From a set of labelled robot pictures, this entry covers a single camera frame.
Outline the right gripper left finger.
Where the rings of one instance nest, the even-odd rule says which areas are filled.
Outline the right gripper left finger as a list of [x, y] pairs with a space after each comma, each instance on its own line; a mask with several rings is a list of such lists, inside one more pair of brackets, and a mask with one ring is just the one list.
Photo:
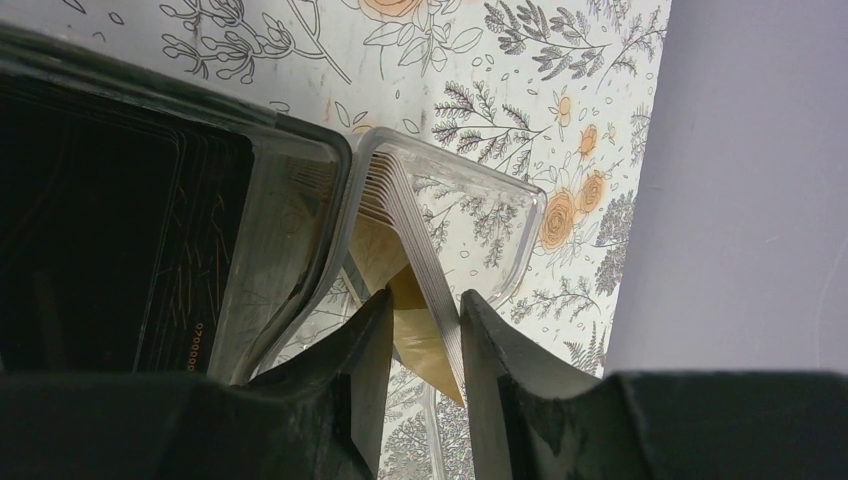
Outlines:
[[373, 479], [393, 294], [243, 386], [193, 373], [1, 379], [5, 479]]

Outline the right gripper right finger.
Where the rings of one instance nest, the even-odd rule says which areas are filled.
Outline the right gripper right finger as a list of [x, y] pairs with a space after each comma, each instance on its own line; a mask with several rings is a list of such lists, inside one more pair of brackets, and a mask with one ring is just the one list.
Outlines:
[[847, 378], [627, 371], [598, 379], [476, 291], [460, 324], [480, 479], [843, 479]]

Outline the clear acrylic card box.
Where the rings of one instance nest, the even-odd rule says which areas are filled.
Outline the clear acrylic card box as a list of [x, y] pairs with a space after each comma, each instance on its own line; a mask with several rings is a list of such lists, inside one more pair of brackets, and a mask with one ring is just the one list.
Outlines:
[[278, 365], [276, 351], [319, 304], [347, 257], [371, 156], [388, 153], [414, 175], [436, 172], [476, 202], [504, 207], [521, 240], [538, 228], [544, 193], [462, 157], [380, 128], [344, 136], [122, 62], [10, 22], [1, 25], [3, 76], [45, 81], [246, 137], [253, 169], [209, 367], [194, 371], [25, 371], [30, 374], [193, 373], [243, 386]]

